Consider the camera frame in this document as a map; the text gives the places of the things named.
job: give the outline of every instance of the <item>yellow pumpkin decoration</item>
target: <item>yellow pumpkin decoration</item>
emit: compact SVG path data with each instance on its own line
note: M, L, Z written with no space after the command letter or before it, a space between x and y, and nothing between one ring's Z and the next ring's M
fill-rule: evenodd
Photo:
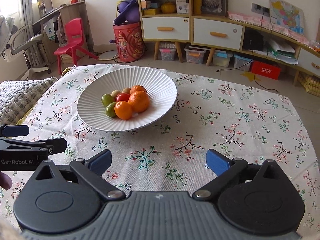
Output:
M172 2L165 2L160 7L162 13L175 13L176 12L176 6Z

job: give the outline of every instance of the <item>orange fruit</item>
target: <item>orange fruit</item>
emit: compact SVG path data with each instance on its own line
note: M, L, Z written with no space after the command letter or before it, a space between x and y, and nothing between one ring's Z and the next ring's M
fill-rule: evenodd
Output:
M132 107L126 101L119 101L115 105L115 113L122 120L128 120L132 116Z
M132 106L132 110L136 113L141 113L150 105L150 98L144 91L133 92L128 100L128 103Z
M136 86L133 86L130 90L130 94L133 94L134 92L136 91L144 91L147 93L146 89L143 87L143 86L140 86L140 85L136 85Z

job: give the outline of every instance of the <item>wooden cabinet leg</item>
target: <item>wooden cabinet leg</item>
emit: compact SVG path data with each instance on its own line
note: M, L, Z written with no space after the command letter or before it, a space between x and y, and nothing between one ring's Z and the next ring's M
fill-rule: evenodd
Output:
M160 42L159 42L159 41L156 41L156 44L155 44L155 57L154 57L154 60L158 60L159 48L160 48Z
M176 49L177 49L177 53L178 53L178 58L180 62L183 62L183 57L182 57L182 51L181 51L181 46L179 42L175 42L176 44Z
M210 64L211 64L211 61L212 61L212 58L213 58L215 50L216 50L215 48L211 48L211 50L210 50L210 53L209 53L209 56L208 56L208 60L207 60L207 64L206 64L207 67L209 67Z
M293 85L294 85L294 86L296 86L296 85L297 85L297 81L298 81L299 73L300 73L300 71L299 71L299 70L297 70L297 71L296 71L296 74L295 74L295 76L294 76L294 80L293 80Z

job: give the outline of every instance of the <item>white drawer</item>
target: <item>white drawer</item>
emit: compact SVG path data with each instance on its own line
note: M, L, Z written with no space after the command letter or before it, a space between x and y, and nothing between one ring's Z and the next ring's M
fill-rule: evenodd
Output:
M143 18L142 24L145 39L189 40L189 18L150 17Z
M298 57L298 65L304 69L320 76L320 69L315 68L313 65L320 66L320 58L312 53L301 49Z
M240 49L242 28L233 23L194 19L193 43Z

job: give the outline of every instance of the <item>curtain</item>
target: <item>curtain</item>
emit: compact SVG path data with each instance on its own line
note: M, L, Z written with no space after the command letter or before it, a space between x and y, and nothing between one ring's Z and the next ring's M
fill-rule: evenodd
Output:
M31 0L19 0L19 14L22 26L28 24L27 40L34 36L32 29L32 1ZM29 61L32 67L37 67L44 63L38 46L35 44L27 49L27 55L29 56Z

